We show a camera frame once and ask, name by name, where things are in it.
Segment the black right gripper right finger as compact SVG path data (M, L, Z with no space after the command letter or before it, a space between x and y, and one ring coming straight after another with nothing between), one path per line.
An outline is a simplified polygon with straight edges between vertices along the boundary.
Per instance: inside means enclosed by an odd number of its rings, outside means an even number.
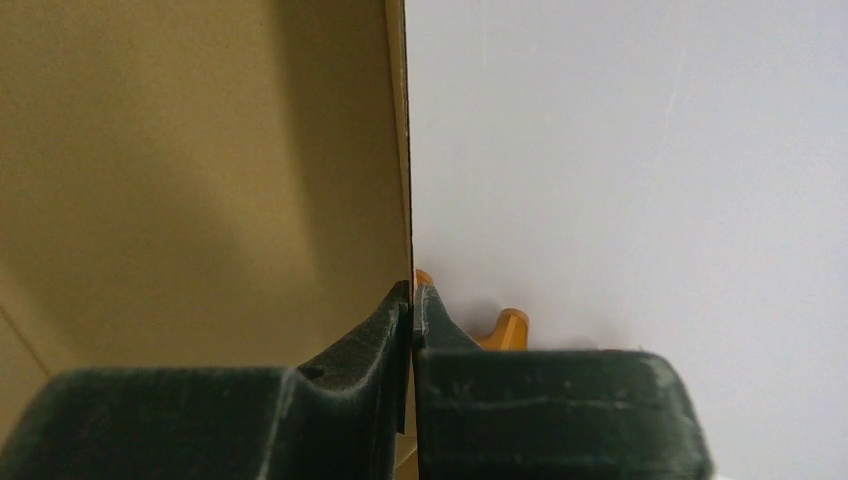
M423 479L709 479L682 379L634 350L487 351L437 290L415 294Z

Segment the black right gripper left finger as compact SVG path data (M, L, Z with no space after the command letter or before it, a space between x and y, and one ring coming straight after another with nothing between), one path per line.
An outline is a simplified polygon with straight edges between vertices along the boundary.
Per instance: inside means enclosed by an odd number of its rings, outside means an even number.
M32 400L5 479L391 479L410 286L297 366L89 368Z

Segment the orange wooden tiered rack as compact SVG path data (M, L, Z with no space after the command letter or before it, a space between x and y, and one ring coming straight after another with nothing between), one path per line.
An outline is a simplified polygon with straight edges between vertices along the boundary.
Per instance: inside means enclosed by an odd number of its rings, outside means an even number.
M485 357L528 349L529 318L523 311L503 309L491 331L475 337L453 320L429 273L416 269L414 280L413 337L417 357Z

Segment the brown cardboard box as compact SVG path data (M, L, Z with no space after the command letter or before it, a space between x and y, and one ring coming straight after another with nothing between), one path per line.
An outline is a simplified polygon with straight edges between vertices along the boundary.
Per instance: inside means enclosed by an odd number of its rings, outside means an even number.
M411 287L402 53L398 1L3 2L1 319L39 392L297 367Z

